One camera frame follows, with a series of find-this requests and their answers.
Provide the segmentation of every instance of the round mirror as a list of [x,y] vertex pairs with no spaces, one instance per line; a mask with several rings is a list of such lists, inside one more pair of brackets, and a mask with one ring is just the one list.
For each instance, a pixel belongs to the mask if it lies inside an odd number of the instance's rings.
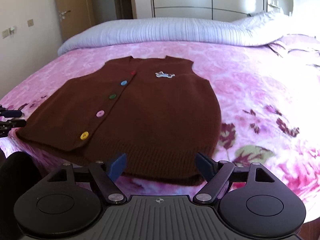
[[285,15],[291,16],[293,11],[293,0],[278,0],[278,6],[281,8]]

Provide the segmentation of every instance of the wall socket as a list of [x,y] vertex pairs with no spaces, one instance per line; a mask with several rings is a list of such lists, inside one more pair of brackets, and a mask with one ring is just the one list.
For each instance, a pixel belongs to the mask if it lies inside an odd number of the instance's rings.
[[33,26],[34,24],[33,24],[33,19],[31,19],[31,20],[28,20],[28,27],[31,27],[31,26]]
[[7,30],[4,30],[3,32],[2,32],[2,38],[4,39],[4,38],[6,38],[6,37],[8,37],[9,36],[9,30],[7,29]]

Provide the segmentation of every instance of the bed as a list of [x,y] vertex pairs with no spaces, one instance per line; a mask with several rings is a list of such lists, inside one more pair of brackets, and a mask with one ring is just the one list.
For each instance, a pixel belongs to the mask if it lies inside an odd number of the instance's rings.
[[[320,42],[301,35],[301,29],[288,30],[288,20],[263,13],[233,23],[174,18],[104,23],[66,41],[57,59],[0,103],[22,110],[27,120],[67,80],[92,73],[110,59],[192,60],[193,71],[210,81],[220,103],[222,129],[213,159],[237,166],[262,163],[304,202],[309,222],[320,217]],[[31,148],[15,132],[0,139],[7,157],[27,152],[42,175],[67,161]],[[127,196],[193,197],[205,182],[182,187],[120,177],[116,184]]]

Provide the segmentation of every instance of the brown knit vest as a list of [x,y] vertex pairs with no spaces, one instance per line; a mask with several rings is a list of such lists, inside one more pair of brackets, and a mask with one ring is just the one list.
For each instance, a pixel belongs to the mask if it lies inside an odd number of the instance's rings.
[[[193,73],[192,65],[168,56],[110,60],[67,81],[17,135],[78,165],[122,152],[124,175],[199,185],[195,154],[212,156],[221,112],[209,81]],[[160,71],[175,76],[157,77]]]

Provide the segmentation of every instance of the pink floral bedspread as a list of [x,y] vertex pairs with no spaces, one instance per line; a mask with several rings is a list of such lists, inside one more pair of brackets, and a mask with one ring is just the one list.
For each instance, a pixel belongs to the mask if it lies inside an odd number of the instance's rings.
[[[305,203],[305,222],[320,217],[320,71],[278,57],[270,48],[146,42],[78,49],[27,78],[0,103],[9,109],[22,109],[27,119],[68,79],[92,73],[110,59],[166,55],[194,61],[194,72],[208,79],[217,95],[223,125],[213,158],[238,166],[264,164]],[[16,137],[15,130],[0,139],[0,147],[6,156],[15,151],[29,153],[43,174],[65,162],[32,149]],[[125,177],[116,184],[127,196],[193,197],[203,186],[181,187]]]

